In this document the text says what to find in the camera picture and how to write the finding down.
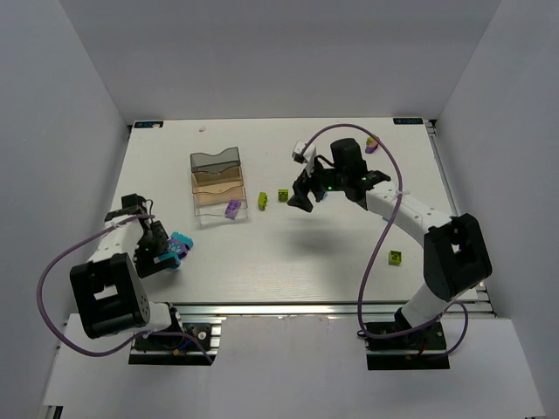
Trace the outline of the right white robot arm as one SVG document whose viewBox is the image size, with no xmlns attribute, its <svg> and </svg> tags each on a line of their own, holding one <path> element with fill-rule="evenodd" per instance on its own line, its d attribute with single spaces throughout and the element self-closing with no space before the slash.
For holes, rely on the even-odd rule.
<svg viewBox="0 0 559 419">
<path fill-rule="evenodd" d="M 328 192 L 342 192 L 364 210 L 386 218 L 423 249 L 424 283 L 395 316 L 396 330 L 417 331 L 457 297 L 488 278 L 493 267 L 478 220 L 451 216 L 399 190 L 388 175 L 370 170 L 352 138 L 334 141 L 333 160 L 322 164 L 313 145 L 296 143 L 292 157 L 304 165 L 288 205 L 311 212 Z"/>
</svg>

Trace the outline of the green purple lego stack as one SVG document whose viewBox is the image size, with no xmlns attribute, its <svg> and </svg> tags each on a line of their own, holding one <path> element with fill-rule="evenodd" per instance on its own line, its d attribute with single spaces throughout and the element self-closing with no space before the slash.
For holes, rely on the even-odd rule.
<svg viewBox="0 0 559 419">
<path fill-rule="evenodd" d="M 377 151 L 378 148 L 379 148 L 379 139 L 376 136 L 371 135 L 366 140 L 365 153 L 366 154 L 373 154 Z"/>
</svg>

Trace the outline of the teal lego brick with studs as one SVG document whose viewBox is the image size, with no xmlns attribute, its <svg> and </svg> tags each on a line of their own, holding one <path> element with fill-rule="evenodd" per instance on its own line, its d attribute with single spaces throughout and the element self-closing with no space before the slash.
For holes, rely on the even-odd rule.
<svg viewBox="0 0 559 419">
<path fill-rule="evenodd" d="M 183 244 L 186 246 L 186 248 L 187 248 L 188 250 L 191 250 L 192 247 L 193 247 L 193 245 L 194 245 L 194 242 L 193 242 L 192 238 L 191 238 L 191 237 L 188 237 L 188 236 L 186 236 L 186 235 L 184 235 L 184 234 L 182 234 L 182 233 L 179 233 L 179 232 L 176 232 L 176 231 L 175 231 L 175 232 L 173 232 L 173 233 L 171 234 L 170 237 L 171 237 L 172 239 L 178 240 L 178 241 L 180 241 L 181 243 L 183 243 Z"/>
</svg>

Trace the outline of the purple flower lego brick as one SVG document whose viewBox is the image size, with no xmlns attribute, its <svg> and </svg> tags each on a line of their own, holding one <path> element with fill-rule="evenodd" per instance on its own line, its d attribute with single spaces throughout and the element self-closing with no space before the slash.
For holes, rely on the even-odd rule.
<svg viewBox="0 0 559 419">
<path fill-rule="evenodd" d="M 168 241 L 168 252 L 175 254 L 179 259 L 188 255 L 189 247 L 180 240 L 170 239 Z"/>
</svg>

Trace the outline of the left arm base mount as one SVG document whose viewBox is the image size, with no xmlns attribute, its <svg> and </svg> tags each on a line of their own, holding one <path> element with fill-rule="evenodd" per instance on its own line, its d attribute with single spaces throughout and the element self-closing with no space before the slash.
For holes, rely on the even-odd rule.
<svg viewBox="0 0 559 419">
<path fill-rule="evenodd" d="M 216 358 L 221 335 L 221 322 L 198 318 L 183 322 L 184 331 L 192 336 L 211 358 L 190 338 L 154 336 L 138 338 L 131 346 L 128 364 L 142 366 L 209 366 Z"/>
</svg>

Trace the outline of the purple square lego brick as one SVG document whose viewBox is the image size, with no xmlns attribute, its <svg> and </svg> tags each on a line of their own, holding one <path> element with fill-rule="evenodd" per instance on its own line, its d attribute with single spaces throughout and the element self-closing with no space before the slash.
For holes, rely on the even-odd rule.
<svg viewBox="0 0 559 419">
<path fill-rule="evenodd" d="M 239 210 L 242 207 L 242 202 L 239 200 L 230 200 L 225 208 L 224 216 L 228 219 L 234 220 L 237 217 Z"/>
</svg>

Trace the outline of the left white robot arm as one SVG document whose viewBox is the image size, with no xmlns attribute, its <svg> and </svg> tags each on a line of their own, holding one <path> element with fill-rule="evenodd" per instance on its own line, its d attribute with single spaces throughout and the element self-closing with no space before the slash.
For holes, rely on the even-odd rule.
<svg viewBox="0 0 559 419">
<path fill-rule="evenodd" d="M 72 291 L 86 335 L 100 338 L 138 329 L 170 331 L 177 324 L 169 303 L 154 303 L 142 280 L 180 266 L 169 251 L 169 236 L 148 213 L 146 200 L 122 202 L 106 215 L 103 234 L 93 255 L 70 271 Z"/>
</svg>

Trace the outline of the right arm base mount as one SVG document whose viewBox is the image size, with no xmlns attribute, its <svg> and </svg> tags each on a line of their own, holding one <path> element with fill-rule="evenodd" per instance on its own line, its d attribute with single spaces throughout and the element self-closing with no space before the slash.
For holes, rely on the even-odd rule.
<svg viewBox="0 0 559 419">
<path fill-rule="evenodd" d="M 443 327 L 435 323 L 425 330 L 393 339 L 371 339 L 363 331 L 357 336 L 365 341 L 369 371 L 447 370 L 450 368 L 446 353 Z"/>
</svg>

